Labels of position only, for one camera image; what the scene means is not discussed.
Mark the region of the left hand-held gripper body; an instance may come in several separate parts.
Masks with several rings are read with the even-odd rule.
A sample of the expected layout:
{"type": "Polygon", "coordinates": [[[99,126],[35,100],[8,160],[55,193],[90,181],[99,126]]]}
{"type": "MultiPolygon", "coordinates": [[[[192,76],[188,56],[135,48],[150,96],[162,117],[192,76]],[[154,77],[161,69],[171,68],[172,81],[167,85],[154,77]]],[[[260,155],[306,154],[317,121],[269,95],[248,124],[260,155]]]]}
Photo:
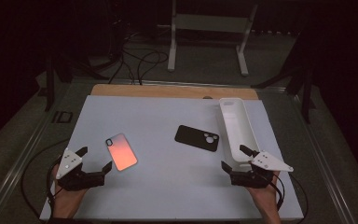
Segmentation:
{"type": "Polygon", "coordinates": [[[67,191],[90,189],[104,185],[105,174],[100,172],[86,173],[82,170],[83,157],[76,152],[66,149],[62,156],[56,180],[67,191]]]}

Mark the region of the black phone case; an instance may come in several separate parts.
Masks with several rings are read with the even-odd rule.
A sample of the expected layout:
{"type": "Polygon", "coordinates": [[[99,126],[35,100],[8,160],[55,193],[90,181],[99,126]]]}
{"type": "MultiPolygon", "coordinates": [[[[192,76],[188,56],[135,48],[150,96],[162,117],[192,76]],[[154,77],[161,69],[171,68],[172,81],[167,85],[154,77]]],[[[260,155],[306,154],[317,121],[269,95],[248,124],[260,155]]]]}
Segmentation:
{"type": "Polygon", "coordinates": [[[218,148],[219,135],[180,125],[174,140],[178,143],[215,152],[218,148]]]}

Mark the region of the white metal stand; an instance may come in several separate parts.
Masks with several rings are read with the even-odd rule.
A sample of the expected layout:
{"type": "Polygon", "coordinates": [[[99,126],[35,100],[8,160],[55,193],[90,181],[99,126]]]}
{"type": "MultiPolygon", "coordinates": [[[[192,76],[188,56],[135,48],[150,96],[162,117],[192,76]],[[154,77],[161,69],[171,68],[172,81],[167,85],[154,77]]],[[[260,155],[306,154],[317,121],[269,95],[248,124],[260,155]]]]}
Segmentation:
{"type": "Polygon", "coordinates": [[[250,13],[247,17],[228,17],[228,16],[211,16],[211,15],[197,15],[197,14],[183,14],[177,12],[177,0],[172,0],[172,15],[171,15],[171,45],[168,56],[168,71],[175,70],[176,62],[176,31],[177,30],[192,30],[192,31],[208,31],[208,32],[225,32],[242,34],[242,41],[236,47],[237,59],[241,71],[241,75],[247,77],[249,75],[247,62],[244,55],[244,50],[251,33],[251,28],[254,23],[255,14],[258,9],[258,4],[252,4],[250,13]]]}

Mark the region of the person's left hand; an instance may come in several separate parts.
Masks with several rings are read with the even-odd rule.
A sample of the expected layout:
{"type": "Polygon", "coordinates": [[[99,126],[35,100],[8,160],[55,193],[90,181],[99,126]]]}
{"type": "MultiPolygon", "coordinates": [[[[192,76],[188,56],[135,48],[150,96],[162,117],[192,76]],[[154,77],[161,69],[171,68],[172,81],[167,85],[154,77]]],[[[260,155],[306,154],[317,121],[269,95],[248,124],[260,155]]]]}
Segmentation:
{"type": "Polygon", "coordinates": [[[55,200],[52,215],[55,218],[73,218],[87,193],[86,189],[67,191],[54,180],[55,200]]]}

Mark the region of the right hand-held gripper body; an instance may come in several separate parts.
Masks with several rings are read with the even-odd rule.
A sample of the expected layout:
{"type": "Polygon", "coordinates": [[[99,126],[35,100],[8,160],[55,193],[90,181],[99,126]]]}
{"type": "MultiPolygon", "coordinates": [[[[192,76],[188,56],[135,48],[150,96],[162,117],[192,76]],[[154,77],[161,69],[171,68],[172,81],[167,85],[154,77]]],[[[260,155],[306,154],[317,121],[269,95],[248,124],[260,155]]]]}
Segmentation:
{"type": "Polygon", "coordinates": [[[267,151],[261,151],[249,161],[251,170],[233,171],[229,174],[231,184],[247,188],[262,189],[273,180],[274,172],[293,172],[294,168],[277,159],[267,151]]]}

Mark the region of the white table mat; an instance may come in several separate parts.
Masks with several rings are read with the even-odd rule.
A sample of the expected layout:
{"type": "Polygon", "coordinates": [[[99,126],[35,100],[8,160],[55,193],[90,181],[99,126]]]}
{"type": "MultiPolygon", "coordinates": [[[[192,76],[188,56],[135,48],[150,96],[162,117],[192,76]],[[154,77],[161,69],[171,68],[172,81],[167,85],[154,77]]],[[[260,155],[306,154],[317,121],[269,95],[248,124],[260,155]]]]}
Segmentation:
{"type": "Polygon", "coordinates": [[[105,140],[123,133],[137,158],[90,189],[78,218],[109,221],[245,220],[260,216],[250,194],[221,168],[226,130],[216,100],[88,96],[68,147],[88,148],[87,172],[111,160],[105,140]],[[215,152],[178,143],[185,125],[219,135],[215,152]]]}

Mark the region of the white plastic bin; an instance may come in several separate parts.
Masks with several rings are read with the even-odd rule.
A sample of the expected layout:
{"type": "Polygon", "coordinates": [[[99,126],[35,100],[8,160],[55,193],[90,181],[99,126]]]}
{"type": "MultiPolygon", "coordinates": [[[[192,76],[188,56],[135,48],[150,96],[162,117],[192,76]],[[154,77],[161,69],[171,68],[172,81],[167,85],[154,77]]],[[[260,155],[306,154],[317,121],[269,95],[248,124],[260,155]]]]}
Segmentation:
{"type": "Polygon", "coordinates": [[[226,135],[224,137],[224,162],[234,171],[251,170],[251,156],[240,151],[240,146],[258,150],[245,103],[240,98],[222,98],[219,100],[226,135]]]}

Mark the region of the iridescent pink phone case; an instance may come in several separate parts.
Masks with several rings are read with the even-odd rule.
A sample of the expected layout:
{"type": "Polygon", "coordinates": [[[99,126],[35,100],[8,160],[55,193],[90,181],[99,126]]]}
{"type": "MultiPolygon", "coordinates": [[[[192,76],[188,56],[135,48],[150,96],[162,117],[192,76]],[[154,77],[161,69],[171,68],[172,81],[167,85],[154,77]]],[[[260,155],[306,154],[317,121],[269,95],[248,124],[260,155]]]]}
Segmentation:
{"type": "Polygon", "coordinates": [[[119,171],[124,171],[137,163],[137,158],[123,133],[106,139],[105,143],[119,171]]]}

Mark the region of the black floor socket plate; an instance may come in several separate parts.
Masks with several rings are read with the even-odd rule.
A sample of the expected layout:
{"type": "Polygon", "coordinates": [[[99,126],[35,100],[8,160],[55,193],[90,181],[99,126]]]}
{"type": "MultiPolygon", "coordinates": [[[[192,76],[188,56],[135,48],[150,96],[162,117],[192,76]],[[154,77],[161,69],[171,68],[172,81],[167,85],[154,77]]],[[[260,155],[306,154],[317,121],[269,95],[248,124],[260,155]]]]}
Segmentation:
{"type": "Polygon", "coordinates": [[[67,111],[56,111],[54,113],[52,123],[70,123],[73,118],[72,112],[67,111]]]}

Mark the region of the person's right hand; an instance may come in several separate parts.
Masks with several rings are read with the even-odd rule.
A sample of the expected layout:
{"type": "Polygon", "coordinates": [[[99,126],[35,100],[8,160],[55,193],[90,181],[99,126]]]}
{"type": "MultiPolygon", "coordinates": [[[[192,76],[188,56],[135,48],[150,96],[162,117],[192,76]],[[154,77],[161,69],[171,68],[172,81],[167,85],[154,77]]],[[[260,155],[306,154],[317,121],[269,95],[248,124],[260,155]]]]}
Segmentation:
{"type": "Polygon", "coordinates": [[[275,188],[268,185],[263,189],[247,188],[247,190],[263,218],[273,219],[279,217],[275,188]]]}

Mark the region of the black stand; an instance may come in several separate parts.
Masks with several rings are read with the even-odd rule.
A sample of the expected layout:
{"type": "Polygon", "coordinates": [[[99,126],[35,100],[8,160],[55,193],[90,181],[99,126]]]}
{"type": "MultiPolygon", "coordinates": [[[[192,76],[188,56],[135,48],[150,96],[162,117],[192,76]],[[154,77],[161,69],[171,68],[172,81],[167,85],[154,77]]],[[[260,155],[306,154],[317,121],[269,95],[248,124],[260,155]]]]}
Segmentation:
{"type": "Polygon", "coordinates": [[[313,68],[311,66],[296,65],[292,68],[282,69],[281,72],[261,83],[252,85],[253,89],[265,89],[270,85],[290,77],[290,81],[285,87],[285,92],[288,95],[297,95],[302,90],[302,101],[301,101],[301,115],[302,118],[310,123],[310,94],[312,85],[313,68]]]}
{"type": "Polygon", "coordinates": [[[47,98],[47,103],[45,111],[48,112],[55,101],[55,81],[54,75],[59,74],[58,67],[59,65],[64,65],[64,63],[69,63],[75,68],[80,69],[85,72],[87,75],[98,79],[98,80],[107,80],[107,77],[94,72],[90,66],[81,63],[78,60],[64,54],[64,53],[48,53],[46,56],[46,87],[42,88],[40,93],[47,98]]]}

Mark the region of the wooden table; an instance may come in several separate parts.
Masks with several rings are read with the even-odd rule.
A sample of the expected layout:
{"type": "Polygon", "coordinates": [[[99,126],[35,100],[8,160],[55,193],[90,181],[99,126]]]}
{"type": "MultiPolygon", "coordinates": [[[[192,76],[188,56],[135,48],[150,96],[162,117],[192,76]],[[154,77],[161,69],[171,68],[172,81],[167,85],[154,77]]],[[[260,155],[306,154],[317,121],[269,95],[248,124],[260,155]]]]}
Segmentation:
{"type": "Polygon", "coordinates": [[[204,97],[211,97],[212,99],[258,99],[256,91],[252,89],[164,85],[97,84],[92,88],[90,94],[98,96],[165,97],[191,99],[202,99],[204,97]]]}

